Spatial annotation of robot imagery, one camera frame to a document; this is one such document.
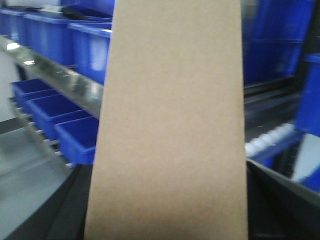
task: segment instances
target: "metal shelving rack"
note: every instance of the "metal shelving rack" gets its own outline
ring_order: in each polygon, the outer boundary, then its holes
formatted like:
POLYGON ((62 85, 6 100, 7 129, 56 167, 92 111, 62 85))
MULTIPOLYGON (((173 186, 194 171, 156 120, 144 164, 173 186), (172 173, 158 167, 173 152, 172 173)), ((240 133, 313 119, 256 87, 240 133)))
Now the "metal shelving rack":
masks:
POLYGON ((99 118, 104 86, 41 56, 31 49, 0 36, 0 50, 13 58, 15 63, 30 71, 76 104, 99 118))
POLYGON ((47 153, 47 155, 52 159, 52 163, 55 163, 66 175, 69 175, 73 166, 64 157, 62 157, 62 153, 59 151, 58 140, 49 140, 43 134, 42 130, 37 129, 31 115, 24 113, 22 108, 15 102, 14 98, 9 99, 9 104, 12 112, 21 125, 26 128, 36 145, 42 151, 47 153))

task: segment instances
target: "shelf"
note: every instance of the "shelf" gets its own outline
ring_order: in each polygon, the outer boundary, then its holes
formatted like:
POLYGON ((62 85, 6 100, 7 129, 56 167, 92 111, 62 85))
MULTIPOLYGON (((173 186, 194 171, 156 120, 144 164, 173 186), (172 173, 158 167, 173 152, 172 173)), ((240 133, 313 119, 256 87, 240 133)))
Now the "shelf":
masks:
POLYGON ((11 56, 16 64, 34 73, 83 109, 99 118, 103 85, 4 36, 0 36, 0 50, 11 56))
POLYGON ((59 151, 58 140, 51 141, 43 135, 43 131, 37 129, 35 123, 32 121, 32 117, 22 111, 21 107, 17 105, 14 98, 9 99, 9 104, 14 115, 20 121, 21 125, 26 128, 30 137, 34 143, 44 151, 64 173, 69 174, 71 172, 72 164, 69 163, 59 151))

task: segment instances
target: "gray floor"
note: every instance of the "gray floor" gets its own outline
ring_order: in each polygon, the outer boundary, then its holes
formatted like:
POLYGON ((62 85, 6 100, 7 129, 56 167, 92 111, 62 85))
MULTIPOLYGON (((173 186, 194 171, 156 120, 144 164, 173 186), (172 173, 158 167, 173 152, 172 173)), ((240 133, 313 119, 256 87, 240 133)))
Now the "gray floor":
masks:
POLYGON ((0 135, 0 240, 37 210, 66 178, 24 128, 0 135))

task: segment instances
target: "cardboard panel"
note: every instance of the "cardboard panel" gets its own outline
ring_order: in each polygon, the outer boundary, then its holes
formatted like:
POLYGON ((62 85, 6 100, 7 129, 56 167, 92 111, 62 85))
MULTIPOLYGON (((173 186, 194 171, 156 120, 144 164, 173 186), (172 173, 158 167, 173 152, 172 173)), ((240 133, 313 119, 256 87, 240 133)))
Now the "cardboard panel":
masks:
POLYGON ((238 0, 119 0, 85 237, 247 239, 238 0))

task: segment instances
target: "cardboard box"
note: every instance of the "cardboard box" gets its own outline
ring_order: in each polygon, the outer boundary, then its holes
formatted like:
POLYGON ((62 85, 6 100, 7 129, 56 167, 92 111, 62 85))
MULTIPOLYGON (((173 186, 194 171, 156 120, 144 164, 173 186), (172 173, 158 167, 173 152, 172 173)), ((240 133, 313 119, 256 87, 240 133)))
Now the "cardboard box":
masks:
POLYGON ((240 1, 118 1, 107 72, 86 239, 247 239, 240 1))

